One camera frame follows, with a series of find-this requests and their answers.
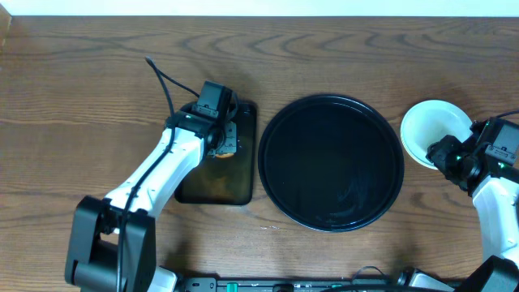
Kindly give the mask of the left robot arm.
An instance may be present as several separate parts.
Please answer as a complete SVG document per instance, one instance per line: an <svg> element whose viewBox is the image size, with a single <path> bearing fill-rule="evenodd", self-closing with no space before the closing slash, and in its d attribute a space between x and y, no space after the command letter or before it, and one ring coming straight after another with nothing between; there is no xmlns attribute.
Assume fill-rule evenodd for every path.
<svg viewBox="0 0 519 292"><path fill-rule="evenodd" d="M77 205L66 282L83 291L174 290L177 275L157 265L156 221L182 180L217 149L236 151L234 122L217 125L184 112L170 117L129 178L103 199L85 196Z"/></svg>

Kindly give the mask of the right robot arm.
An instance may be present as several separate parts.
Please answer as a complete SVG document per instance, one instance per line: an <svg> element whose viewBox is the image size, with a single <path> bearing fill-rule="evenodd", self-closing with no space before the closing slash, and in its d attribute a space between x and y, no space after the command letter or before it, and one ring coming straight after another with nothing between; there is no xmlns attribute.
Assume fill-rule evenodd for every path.
<svg viewBox="0 0 519 292"><path fill-rule="evenodd" d="M483 263L456 291L518 290L518 171L492 149L489 142L462 143L452 135L427 149L427 159L468 192L478 214Z"/></svg>

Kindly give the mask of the orange green scrub sponge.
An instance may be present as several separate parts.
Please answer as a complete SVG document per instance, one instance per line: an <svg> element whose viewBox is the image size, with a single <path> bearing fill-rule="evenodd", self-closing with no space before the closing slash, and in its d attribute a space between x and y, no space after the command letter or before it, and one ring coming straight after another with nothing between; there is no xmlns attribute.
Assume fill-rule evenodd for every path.
<svg viewBox="0 0 519 292"><path fill-rule="evenodd" d="M215 154L215 157L216 158L219 158L219 159L226 159L226 158L230 158L234 155L234 153L232 152L227 152L227 153L218 153L218 154Z"/></svg>

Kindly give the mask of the light blue plate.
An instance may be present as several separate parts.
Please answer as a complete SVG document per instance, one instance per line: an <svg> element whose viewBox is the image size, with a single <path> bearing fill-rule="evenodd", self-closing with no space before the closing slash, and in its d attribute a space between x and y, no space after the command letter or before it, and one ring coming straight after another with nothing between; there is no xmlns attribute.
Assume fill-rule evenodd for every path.
<svg viewBox="0 0 519 292"><path fill-rule="evenodd" d="M471 135L469 116L452 103L441 100L420 102L411 107L401 122L401 142L407 153L420 165L436 170L426 158L428 147L446 135L461 142Z"/></svg>

